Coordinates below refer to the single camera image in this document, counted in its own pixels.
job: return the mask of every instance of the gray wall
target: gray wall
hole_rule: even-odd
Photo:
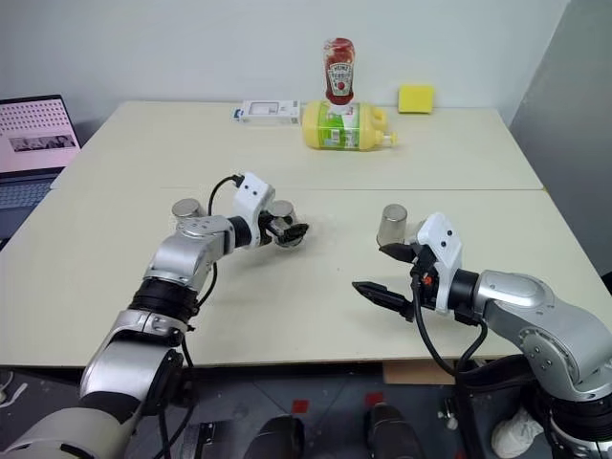
[[[322,45],[361,100],[430,82],[510,122],[567,0],[0,0],[0,97],[61,93],[89,135],[126,99],[321,98]]]
[[[568,5],[511,130],[598,272],[612,271],[612,1]]]

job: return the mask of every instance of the robotic arm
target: robotic arm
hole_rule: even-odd
[[[243,247],[301,242],[308,225],[274,189],[246,173],[234,176],[234,216],[205,215],[193,199],[173,207],[176,231],[153,256],[132,303],[121,311],[87,365],[78,407],[47,416],[6,453],[10,459],[122,457],[143,416],[165,409],[180,380],[181,345],[216,261]]]
[[[461,241],[441,213],[430,215],[407,234],[397,226],[383,213],[380,250],[413,264],[410,275],[422,287],[415,293],[420,305],[444,315],[452,311],[456,320],[469,325],[484,321],[514,343],[553,400],[554,447],[576,457],[610,457],[612,334],[608,329],[592,314],[558,299],[535,277],[462,270]],[[372,282],[353,285],[374,303],[412,321],[413,302]]]

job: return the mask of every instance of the laptop screen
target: laptop screen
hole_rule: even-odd
[[[0,100],[0,175],[65,167],[79,150],[61,96]]]

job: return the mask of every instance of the bottle label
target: bottle label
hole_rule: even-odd
[[[359,149],[359,104],[345,105],[335,111],[329,103],[318,109],[318,144],[321,148]]]
[[[334,96],[348,96],[353,84],[353,64],[339,62],[331,64],[327,69]]]

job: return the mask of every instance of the laptop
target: laptop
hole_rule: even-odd
[[[17,231],[79,151],[61,96],[0,100],[0,239]]]

